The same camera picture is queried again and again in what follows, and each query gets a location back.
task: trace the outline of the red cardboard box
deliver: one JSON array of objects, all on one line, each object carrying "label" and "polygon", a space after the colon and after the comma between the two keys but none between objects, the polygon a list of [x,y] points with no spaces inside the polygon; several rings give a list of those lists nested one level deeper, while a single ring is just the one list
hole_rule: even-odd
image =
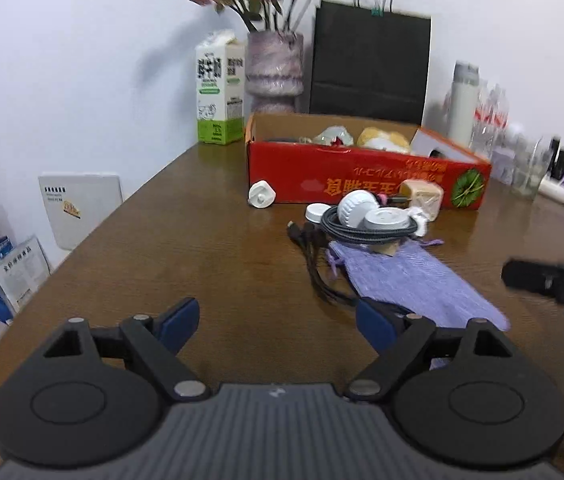
[{"label": "red cardboard box", "polygon": [[[412,141],[412,147],[417,144],[420,149],[428,150],[428,146],[435,146],[438,152],[456,160],[354,146],[270,142],[271,139],[312,138],[335,125],[344,126],[356,140],[368,126],[399,132]],[[354,189],[395,194],[403,180],[416,178],[442,187],[442,207],[478,209],[491,173],[486,160],[435,132],[414,124],[365,118],[253,114],[246,127],[246,150],[249,185],[266,180],[276,192],[276,202],[337,204]]]}]

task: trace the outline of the green lime graphic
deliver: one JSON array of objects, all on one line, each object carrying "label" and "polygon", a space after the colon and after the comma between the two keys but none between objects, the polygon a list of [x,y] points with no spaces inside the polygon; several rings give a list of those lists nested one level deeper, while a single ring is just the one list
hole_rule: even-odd
[{"label": "green lime graphic", "polygon": [[451,204],[456,207],[469,207],[484,193],[484,177],[478,170],[468,170],[453,184]]}]

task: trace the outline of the round black disc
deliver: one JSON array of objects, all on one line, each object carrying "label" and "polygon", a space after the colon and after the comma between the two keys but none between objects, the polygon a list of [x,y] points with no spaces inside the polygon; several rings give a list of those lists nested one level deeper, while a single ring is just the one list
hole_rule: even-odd
[{"label": "round black disc", "polygon": [[564,399],[538,370],[509,358],[451,362],[394,397],[402,431],[454,465],[505,469],[547,456],[564,435]]},{"label": "round black disc", "polygon": [[29,367],[0,389],[0,450],[42,467],[105,462],[140,444],[160,401],[142,377],[107,365]]}]

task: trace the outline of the metal screw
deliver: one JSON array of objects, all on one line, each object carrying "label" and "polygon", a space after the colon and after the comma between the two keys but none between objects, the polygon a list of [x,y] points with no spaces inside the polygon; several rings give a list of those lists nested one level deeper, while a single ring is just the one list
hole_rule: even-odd
[{"label": "metal screw", "polygon": [[380,393],[380,385],[371,379],[357,379],[351,383],[348,390],[352,394],[369,396]]},{"label": "metal screw", "polygon": [[206,386],[200,381],[181,381],[173,390],[181,397],[199,397],[206,392]]}]

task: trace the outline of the vase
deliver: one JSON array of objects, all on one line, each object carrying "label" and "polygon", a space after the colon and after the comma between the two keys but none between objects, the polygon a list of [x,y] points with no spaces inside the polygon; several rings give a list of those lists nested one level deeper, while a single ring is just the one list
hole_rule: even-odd
[{"label": "vase", "polygon": [[246,91],[252,111],[294,112],[302,81],[303,36],[294,32],[251,32],[246,47]]}]

